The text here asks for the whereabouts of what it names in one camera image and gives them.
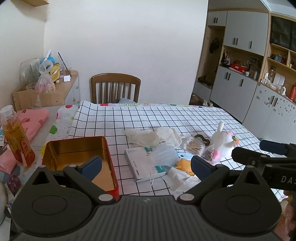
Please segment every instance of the white checkered tablecloth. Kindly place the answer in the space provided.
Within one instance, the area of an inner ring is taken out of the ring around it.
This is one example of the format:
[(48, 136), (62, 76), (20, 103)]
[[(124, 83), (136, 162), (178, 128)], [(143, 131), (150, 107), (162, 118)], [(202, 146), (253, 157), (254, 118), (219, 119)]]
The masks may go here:
[[(102, 106), (83, 101), (76, 113), (69, 138), (105, 136), (108, 142), (111, 158), (116, 171), (120, 195), (174, 195), (162, 178), (153, 182), (152, 192), (150, 181), (136, 183), (129, 169), (124, 150), (133, 148), (129, 143), (124, 130), (126, 128), (150, 129), (160, 126), (169, 126), (192, 136), (201, 134), (210, 139), (218, 128), (218, 123), (224, 122), (224, 130), (231, 130), (239, 139), (239, 146), (262, 152), (259, 148), (260, 141), (236, 121), (230, 114), (219, 108), (208, 107), (181, 107), (169, 105), (156, 106)], [(231, 170), (242, 170), (243, 165), (233, 161), (231, 157), (223, 158), (222, 164)], [(278, 199), (283, 197), (282, 190), (273, 189)]]

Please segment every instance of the chair backrest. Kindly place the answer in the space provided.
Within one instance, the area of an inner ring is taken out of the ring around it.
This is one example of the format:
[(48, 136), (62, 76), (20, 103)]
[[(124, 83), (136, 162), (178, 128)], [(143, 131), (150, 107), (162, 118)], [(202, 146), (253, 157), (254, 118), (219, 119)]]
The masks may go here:
[[(97, 103), (97, 94), (96, 94), (97, 83), (99, 83), (98, 101), (100, 103)], [(131, 89), (132, 89), (132, 84), (134, 84), (135, 92), (134, 92), (133, 100), (134, 102), (138, 102), (140, 84), (141, 84), (141, 80), (139, 78), (129, 74), (119, 74), (119, 73), (105, 73), (105, 74), (94, 75), (91, 78), (92, 102), (94, 104), (104, 104), (108, 102), (114, 102), (115, 100), (119, 101), (121, 96), (121, 90), (122, 90), (122, 97), (126, 98), (125, 97), (126, 84), (129, 84), (127, 98), (131, 99)]]

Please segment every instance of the white tissue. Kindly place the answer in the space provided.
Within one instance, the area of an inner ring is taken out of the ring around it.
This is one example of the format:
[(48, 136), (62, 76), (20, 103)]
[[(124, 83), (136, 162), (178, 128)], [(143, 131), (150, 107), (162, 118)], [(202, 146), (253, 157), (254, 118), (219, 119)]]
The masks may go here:
[(153, 130), (126, 129), (126, 136), (131, 143), (143, 147), (154, 147), (162, 140)]
[(184, 138), (183, 134), (170, 127), (158, 127), (156, 131), (152, 129), (126, 129), (126, 136), (131, 143), (143, 147), (154, 147), (163, 141), (167, 145), (178, 147), (182, 143), (182, 138)]
[(158, 127), (155, 131), (157, 135), (162, 138), (167, 145), (178, 147), (182, 143), (182, 138), (185, 136), (170, 127)]
[(186, 192), (201, 182), (197, 176), (190, 176), (186, 172), (174, 167), (162, 179), (173, 191), (177, 192)]

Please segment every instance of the red box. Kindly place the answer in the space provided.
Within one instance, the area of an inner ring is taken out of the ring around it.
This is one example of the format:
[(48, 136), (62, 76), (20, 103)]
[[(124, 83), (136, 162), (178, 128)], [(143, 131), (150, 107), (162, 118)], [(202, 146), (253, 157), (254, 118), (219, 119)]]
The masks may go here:
[(245, 67), (240, 66), (240, 65), (235, 64), (235, 63), (232, 63), (231, 64), (231, 68), (233, 68), (233, 69), (235, 69), (235, 70), (237, 70), (239, 72), (243, 72), (243, 71), (246, 71), (247, 70)]

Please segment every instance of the pink towel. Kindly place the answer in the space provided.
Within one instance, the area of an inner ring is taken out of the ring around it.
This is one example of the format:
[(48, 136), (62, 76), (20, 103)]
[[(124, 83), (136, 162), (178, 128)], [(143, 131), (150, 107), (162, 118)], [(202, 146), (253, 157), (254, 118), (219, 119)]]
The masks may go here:
[[(43, 122), (49, 115), (46, 108), (37, 110), (19, 110), (17, 116), (20, 119), (22, 126), (26, 132), (29, 141), (33, 139)], [(11, 152), (8, 144), (5, 142), (4, 147), (0, 149), (0, 170), (11, 174), (17, 161)]]

